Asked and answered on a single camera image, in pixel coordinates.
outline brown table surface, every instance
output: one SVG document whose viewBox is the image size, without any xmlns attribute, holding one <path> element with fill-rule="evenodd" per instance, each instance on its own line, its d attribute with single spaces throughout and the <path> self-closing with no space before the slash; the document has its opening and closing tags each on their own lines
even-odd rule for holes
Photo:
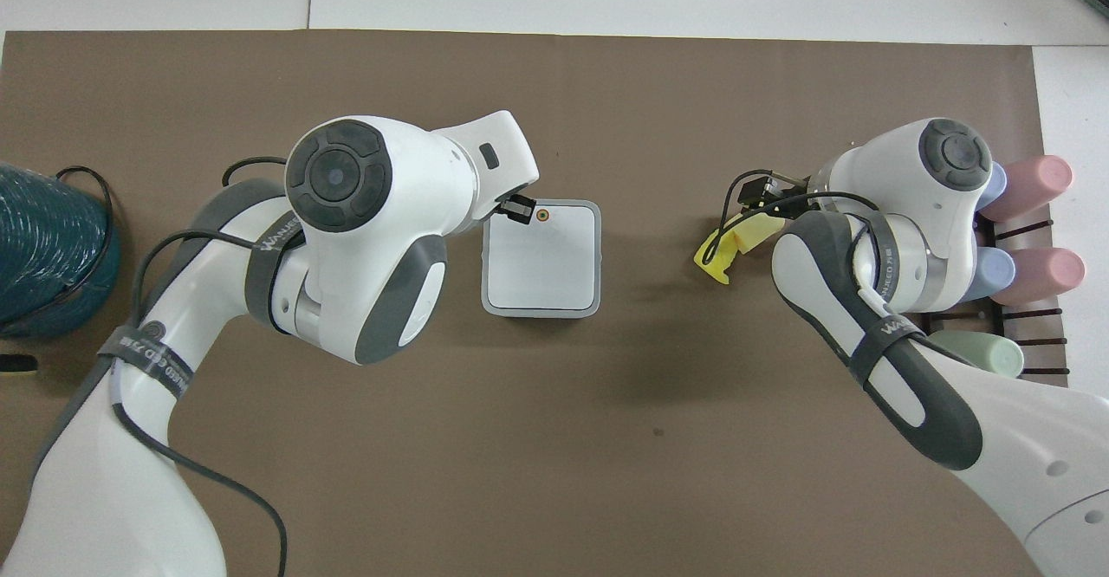
<svg viewBox="0 0 1109 577">
<path fill-rule="evenodd" d="M 600 311 L 485 313 L 475 232 L 449 241 L 428 328 L 380 365 L 230 324 L 171 442 L 277 506 L 288 575 L 1037 575 L 781 302 L 769 246 L 728 287 L 691 261 L 744 170 L 806 175 L 934 115 L 1003 163 L 1041 152 L 1030 49 L 423 32 L 9 32 L 0 159 L 100 170 L 124 266 L 88 325 L 26 346 L 37 375 L 0 378 L 0 554 L 136 256 L 227 164 L 339 115 L 435 129 L 499 109 L 538 159 L 528 194 L 600 206 Z M 230 574 L 273 575 L 264 514 L 185 478 Z"/>
</svg>

